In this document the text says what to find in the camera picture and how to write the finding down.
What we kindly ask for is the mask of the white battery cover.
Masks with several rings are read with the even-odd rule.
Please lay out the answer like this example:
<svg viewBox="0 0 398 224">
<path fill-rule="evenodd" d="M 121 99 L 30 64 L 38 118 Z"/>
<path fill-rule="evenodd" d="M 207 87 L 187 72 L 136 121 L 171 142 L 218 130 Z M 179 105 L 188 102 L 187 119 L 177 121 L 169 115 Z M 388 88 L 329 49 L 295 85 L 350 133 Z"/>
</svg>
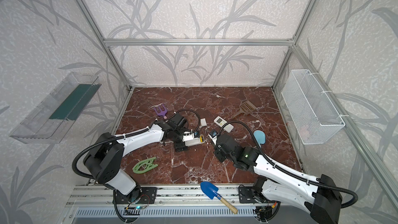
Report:
<svg viewBox="0 0 398 224">
<path fill-rule="evenodd" d="M 200 120 L 200 127 L 205 127 L 205 126 L 207 126 L 206 119 L 205 119 L 205 118 L 202 118 L 202 119 Z"/>
</svg>

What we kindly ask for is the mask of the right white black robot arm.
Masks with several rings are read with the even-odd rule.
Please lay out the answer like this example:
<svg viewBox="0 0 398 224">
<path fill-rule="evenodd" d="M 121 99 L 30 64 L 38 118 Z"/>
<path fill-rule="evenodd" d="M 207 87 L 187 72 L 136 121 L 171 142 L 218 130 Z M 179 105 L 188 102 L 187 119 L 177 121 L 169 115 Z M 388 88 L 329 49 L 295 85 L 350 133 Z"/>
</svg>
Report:
<svg viewBox="0 0 398 224">
<path fill-rule="evenodd" d="M 358 195 L 337 187 L 333 179 L 311 176 L 277 161 L 260 150 L 240 146 L 227 133 L 210 135 L 220 162 L 230 160 L 235 168 L 258 175 L 252 190 L 258 201 L 287 203 L 310 214 L 319 224 L 336 224 L 342 208 L 354 205 Z"/>
</svg>

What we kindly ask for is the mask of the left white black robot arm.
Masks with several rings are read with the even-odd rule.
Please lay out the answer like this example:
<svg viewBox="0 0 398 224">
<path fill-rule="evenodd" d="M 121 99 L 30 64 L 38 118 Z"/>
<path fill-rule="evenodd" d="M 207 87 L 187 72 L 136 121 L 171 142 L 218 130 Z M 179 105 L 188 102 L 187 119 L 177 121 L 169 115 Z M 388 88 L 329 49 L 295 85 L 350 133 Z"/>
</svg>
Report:
<svg viewBox="0 0 398 224">
<path fill-rule="evenodd" d="M 97 183 L 130 195 L 137 187 L 136 181 L 121 168 L 123 157 L 152 143 L 171 140 L 177 145 L 195 138 L 188 130 L 186 118 L 176 113 L 168 120 L 154 121 L 150 126 L 127 134 L 104 133 L 95 144 L 81 151 L 72 162 L 75 174 L 94 179 Z"/>
</svg>

